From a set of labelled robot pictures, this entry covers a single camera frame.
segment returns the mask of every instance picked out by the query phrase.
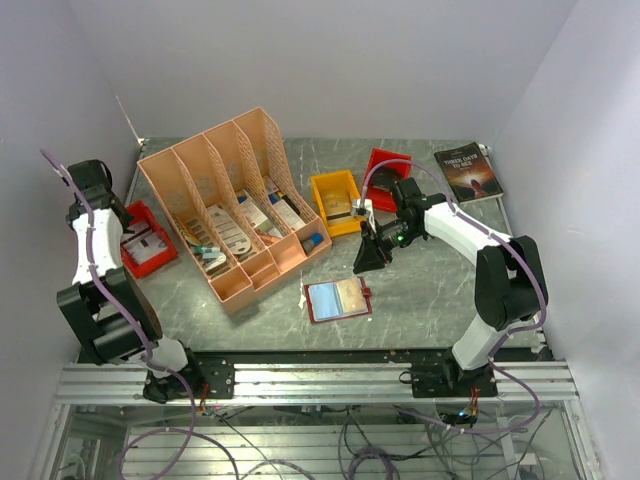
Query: red plastic tray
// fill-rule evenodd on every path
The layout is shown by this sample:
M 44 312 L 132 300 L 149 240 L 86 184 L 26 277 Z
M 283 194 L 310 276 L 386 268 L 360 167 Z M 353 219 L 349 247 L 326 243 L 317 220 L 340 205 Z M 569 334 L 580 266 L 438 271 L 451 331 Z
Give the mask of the red plastic tray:
M 132 225 L 144 220 L 149 224 L 151 230 L 157 233 L 167 245 L 167 249 L 165 251 L 151 257 L 149 260 L 141 264 L 136 263 L 136 261 L 126 248 L 122 246 L 120 247 L 122 262 L 126 265 L 129 271 L 133 273 L 134 277 L 146 277 L 154 270 L 157 270 L 162 265 L 169 263 L 171 260 L 176 258 L 178 256 L 178 250 L 176 250 L 176 247 L 173 245 L 173 243 L 171 243 L 171 239 L 169 238 L 169 235 L 167 234 L 165 229 L 162 228 L 156 221 L 155 217 L 151 213 L 151 210 L 149 210 L 149 207 L 142 203 L 141 200 L 138 200 L 137 202 L 129 205 L 127 207 L 127 212 L 129 212 L 134 217 L 133 221 L 131 222 Z
M 394 158 L 399 158 L 402 160 L 411 160 L 409 155 L 401 155 L 395 152 L 389 152 L 387 150 L 380 150 L 379 148 L 374 148 L 371 150 L 371 157 L 369 158 L 369 165 L 367 166 L 367 171 L 364 176 L 366 177 L 373 167 L 377 164 L 384 162 L 385 160 L 392 160 Z M 385 167 L 391 168 L 395 170 L 402 178 L 407 178 L 409 173 L 411 172 L 411 165 L 406 165 L 404 163 L 390 163 L 389 165 L 385 165 Z M 396 213 L 396 206 L 393 203 L 393 198 L 391 198 L 391 193 L 385 192 L 383 190 L 378 190 L 375 187 L 369 187 L 367 189 L 367 197 L 373 202 L 373 208 L 377 208 L 378 210 L 384 210 L 385 212 Z

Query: marble table surface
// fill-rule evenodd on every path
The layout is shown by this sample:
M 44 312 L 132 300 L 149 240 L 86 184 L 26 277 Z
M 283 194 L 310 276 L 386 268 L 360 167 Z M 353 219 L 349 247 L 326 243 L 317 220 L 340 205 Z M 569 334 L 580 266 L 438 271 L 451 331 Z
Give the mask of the marble table surface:
M 142 157 L 180 138 L 146 140 Z M 465 141 L 311 139 L 284 140 L 291 174 L 303 197 L 311 201 L 309 177 L 350 169 L 361 185 L 371 149 L 383 148 L 411 155 L 439 173 L 433 152 L 464 145 Z M 436 183 L 416 169 L 412 175 L 427 195 L 437 193 Z M 142 174 L 134 177 L 127 201 L 143 200 L 172 236 L 179 250 L 173 262 L 139 284 L 160 318 L 165 334 L 194 350 L 326 350 L 449 347 L 471 322 L 474 268 L 438 239 L 416 241 L 394 251 L 393 263 L 384 270 L 364 274 L 371 288 L 373 313 L 327 324 L 312 325 L 306 305 L 299 307 L 301 285 L 347 278 L 360 244 L 358 234 L 334 239 L 332 251 L 259 301 L 229 316 L 220 306 L 191 257 L 160 209 Z M 464 207 L 488 226 L 507 232 L 503 210 L 496 200 Z M 393 216 L 380 214 L 384 223 Z M 507 346 L 537 347 L 533 332 L 518 333 Z

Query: yellow bin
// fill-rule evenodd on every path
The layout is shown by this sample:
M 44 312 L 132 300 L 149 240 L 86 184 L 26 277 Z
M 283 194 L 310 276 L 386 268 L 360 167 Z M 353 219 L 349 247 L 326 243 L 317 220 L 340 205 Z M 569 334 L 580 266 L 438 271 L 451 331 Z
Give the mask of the yellow bin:
M 330 237 L 360 231 L 364 217 L 351 215 L 351 205 L 360 192 L 350 170 L 313 175 L 311 193 Z

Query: wall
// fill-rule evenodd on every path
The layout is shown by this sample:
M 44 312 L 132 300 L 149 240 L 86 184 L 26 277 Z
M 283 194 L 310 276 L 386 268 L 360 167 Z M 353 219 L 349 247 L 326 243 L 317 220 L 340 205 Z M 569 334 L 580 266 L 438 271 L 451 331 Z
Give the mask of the wall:
M 484 142 L 574 4 L 71 0 L 141 136 L 262 105 L 287 136 Z
M 637 478 L 640 3 L 580 0 L 495 144 L 609 477 Z
M 78 351 L 55 303 L 77 264 L 73 197 L 38 148 L 105 160 L 122 193 L 138 145 L 65 1 L 2 2 L 0 45 L 0 477 L 20 479 Z

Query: small notebook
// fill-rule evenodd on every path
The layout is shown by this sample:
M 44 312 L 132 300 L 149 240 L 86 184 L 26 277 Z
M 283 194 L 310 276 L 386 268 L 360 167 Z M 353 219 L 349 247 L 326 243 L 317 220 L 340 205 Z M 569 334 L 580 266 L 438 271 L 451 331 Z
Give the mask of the small notebook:
M 371 313 L 371 290 L 363 277 L 304 286 L 311 323 Z

